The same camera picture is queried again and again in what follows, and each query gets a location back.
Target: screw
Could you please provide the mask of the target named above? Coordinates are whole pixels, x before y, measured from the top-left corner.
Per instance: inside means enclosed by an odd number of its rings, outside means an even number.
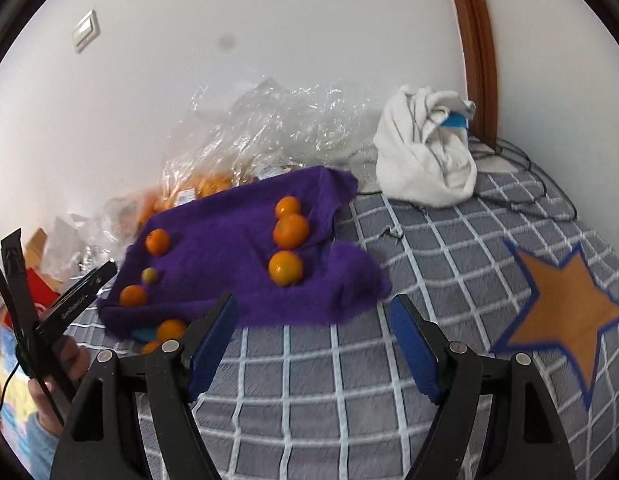
[[[449,343],[449,349],[454,354],[464,354],[467,351],[467,345],[461,341],[452,341]]]
[[[113,357],[113,352],[111,350],[103,350],[102,352],[98,354],[98,357],[96,357],[96,359],[98,359],[99,363],[106,363],[112,357]]]
[[[176,339],[169,339],[165,341],[160,348],[163,349],[163,352],[169,354],[170,352],[176,352],[179,346],[180,343]]]
[[[516,354],[516,362],[522,366],[529,366],[531,365],[531,357],[521,352]]]

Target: white label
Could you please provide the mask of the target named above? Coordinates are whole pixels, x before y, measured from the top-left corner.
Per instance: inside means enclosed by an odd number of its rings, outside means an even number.
[[[176,196],[176,205],[187,204],[188,202],[193,202],[196,200],[196,190],[193,187],[190,189],[183,189]]]
[[[272,176],[279,176],[289,173],[289,171],[291,171],[291,168],[286,168],[284,166],[257,166],[256,177],[258,180],[265,180],[266,178],[271,178]]]

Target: blue gripper pad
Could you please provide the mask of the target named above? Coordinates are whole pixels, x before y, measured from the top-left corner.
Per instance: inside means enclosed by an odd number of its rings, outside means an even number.
[[[438,386],[436,377],[438,363],[409,313],[410,308],[416,307],[407,306],[400,298],[394,298],[389,310],[389,323],[418,391],[428,396],[434,404],[439,404],[443,391]]]
[[[201,393],[209,390],[220,360],[236,329],[238,310],[238,301],[232,296],[194,352],[190,362],[190,382],[187,386],[190,402],[195,402]]]

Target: light switch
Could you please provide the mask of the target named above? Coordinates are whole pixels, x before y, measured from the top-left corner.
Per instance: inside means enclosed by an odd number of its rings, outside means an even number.
[[[84,48],[92,43],[100,34],[96,11],[90,10],[74,29],[72,39],[76,52],[83,52]]]

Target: star-shaped patch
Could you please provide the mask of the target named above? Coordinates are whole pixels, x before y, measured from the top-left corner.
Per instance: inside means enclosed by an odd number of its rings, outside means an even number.
[[[601,335],[619,324],[619,304],[596,285],[580,243],[556,266],[504,242],[529,283],[531,296],[492,352],[560,349],[576,373],[589,409]]]

